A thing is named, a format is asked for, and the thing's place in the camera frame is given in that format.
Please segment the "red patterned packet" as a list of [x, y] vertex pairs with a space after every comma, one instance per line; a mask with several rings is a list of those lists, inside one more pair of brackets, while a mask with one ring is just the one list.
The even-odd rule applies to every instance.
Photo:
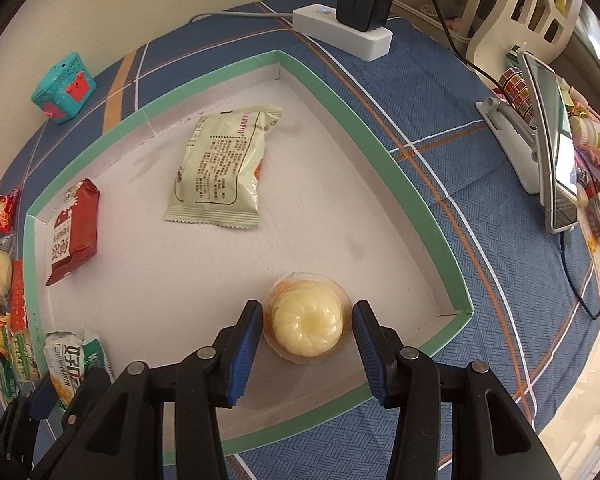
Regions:
[[12, 263], [12, 289], [10, 290], [10, 329], [21, 332], [28, 327], [26, 300], [24, 300], [22, 261]]

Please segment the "smartphone on white stand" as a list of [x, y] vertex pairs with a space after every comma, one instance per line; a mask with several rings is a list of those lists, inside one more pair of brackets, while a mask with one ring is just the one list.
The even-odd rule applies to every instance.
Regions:
[[554, 72], [528, 51], [517, 53], [531, 118], [497, 98], [476, 109], [498, 140], [524, 188], [539, 196], [545, 229], [552, 234], [578, 223], [576, 155], [565, 99]]

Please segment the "white power strip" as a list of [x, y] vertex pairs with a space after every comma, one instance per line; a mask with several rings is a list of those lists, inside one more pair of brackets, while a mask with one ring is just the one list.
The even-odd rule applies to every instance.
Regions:
[[343, 25], [336, 19], [334, 8], [321, 4], [294, 9], [292, 28], [366, 62], [373, 62], [387, 55], [393, 37], [393, 32], [385, 27], [360, 32]]

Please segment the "green rimmed white tray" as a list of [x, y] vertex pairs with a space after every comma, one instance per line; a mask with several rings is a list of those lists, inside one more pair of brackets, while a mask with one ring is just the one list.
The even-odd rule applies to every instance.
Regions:
[[[197, 120], [257, 105], [283, 110], [266, 137], [259, 226], [164, 220]], [[46, 286], [55, 219], [83, 179], [100, 192], [96, 255]], [[183, 84], [84, 148], [28, 209], [22, 247], [36, 359], [48, 333], [87, 328], [115, 373], [181, 361], [291, 272], [336, 281], [427, 354], [474, 314], [448, 241], [396, 161], [338, 94], [279, 50]]]

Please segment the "red cartoon snack bag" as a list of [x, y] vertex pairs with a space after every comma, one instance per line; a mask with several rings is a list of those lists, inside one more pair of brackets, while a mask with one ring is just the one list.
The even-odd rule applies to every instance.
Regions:
[[0, 194], [0, 234], [8, 234], [14, 227], [19, 197], [20, 188]]

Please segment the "dark green snack packet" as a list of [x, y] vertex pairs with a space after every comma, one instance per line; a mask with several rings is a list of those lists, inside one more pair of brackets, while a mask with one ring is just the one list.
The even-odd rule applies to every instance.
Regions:
[[0, 390], [6, 404], [12, 402], [19, 394], [16, 376], [8, 359], [0, 354]]

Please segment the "green striped bun packet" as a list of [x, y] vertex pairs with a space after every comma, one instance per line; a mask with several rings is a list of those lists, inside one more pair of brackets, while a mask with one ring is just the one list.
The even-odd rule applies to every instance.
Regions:
[[17, 382], [37, 382], [40, 372], [36, 365], [29, 331], [8, 332], [9, 361]]

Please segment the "dark red snack packet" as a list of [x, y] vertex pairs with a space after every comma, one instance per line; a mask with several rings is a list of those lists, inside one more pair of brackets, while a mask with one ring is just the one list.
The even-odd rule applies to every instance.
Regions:
[[90, 179], [79, 181], [65, 192], [54, 222], [46, 286], [59, 282], [96, 255], [99, 199], [99, 189]]

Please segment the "cream white snack packet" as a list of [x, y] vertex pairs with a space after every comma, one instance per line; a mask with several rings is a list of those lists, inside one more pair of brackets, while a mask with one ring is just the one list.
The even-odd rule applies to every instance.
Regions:
[[267, 105], [199, 118], [163, 219], [238, 230], [257, 228], [266, 136], [282, 116], [281, 108]]

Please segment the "colourful clutter pile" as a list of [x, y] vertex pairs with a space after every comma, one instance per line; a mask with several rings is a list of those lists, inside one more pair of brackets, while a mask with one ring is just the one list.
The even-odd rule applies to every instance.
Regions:
[[[530, 119], [528, 92], [517, 61], [517, 53], [521, 50], [513, 47], [509, 51], [509, 66], [502, 73], [500, 85], [505, 96], [504, 102], [520, 108], [522, 114]], [[556, 76], [565, 99], [576, 155], [578, 214], [581, 209], [588, 208], [589, 202], [594, 203], [592, 228], [600, 237], [600, 115], [592, 110], [576, 88], [561, 76]]]

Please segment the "white jelly pudding cup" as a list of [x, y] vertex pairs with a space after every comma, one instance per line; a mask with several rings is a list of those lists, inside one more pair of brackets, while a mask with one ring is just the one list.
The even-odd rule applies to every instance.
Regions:
[[263, 298], [263, 337], [281, 358], [298, 365], [341, 352], [352, 332], [352, 300], [336, 281], [291, 272]]

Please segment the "teal toy house box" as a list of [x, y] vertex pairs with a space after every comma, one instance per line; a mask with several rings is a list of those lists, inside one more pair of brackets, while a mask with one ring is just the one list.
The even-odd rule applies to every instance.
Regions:
[[31, 94], [32, 103], [55, 124], [75, 118], [97, 88], [78, 52], [54, 64]]

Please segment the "blue plaid tablecloth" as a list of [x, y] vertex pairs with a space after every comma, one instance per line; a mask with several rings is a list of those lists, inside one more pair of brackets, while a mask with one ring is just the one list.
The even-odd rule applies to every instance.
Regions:
[[574, 386], [600, 330], [600, 265], [584, 237], [544, 230], [539, 202], [478, 117], [484, 90], [444, 47], [392, 18], [385, 60], [363, 63], [296, 35], [283, 13], [321, 0], [268, 0], [210, 16], [140, 47], [122, 84], [113, 65], [97, 77], [86, 110], [38, 129], [0, 180], [19, 188], [21, 210], [105, 130], [105, 107], [122, 113], [251, 55], [283, 51], [355, 111], [396, 160], [410, 191], [437, 220], [463, 273], [474, 315], [439, 353], [446, 364], [486, 359], [523, 412], [545, 426]]

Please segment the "green white biscuit packet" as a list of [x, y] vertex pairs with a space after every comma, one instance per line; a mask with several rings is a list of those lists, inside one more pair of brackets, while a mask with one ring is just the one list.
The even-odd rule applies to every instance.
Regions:
[[63, 408], [68, 408], [91, 368], [102, 368], [114, 378], [104, 346], [87, 328], [48, 333], [43, 353], [50, 381]]

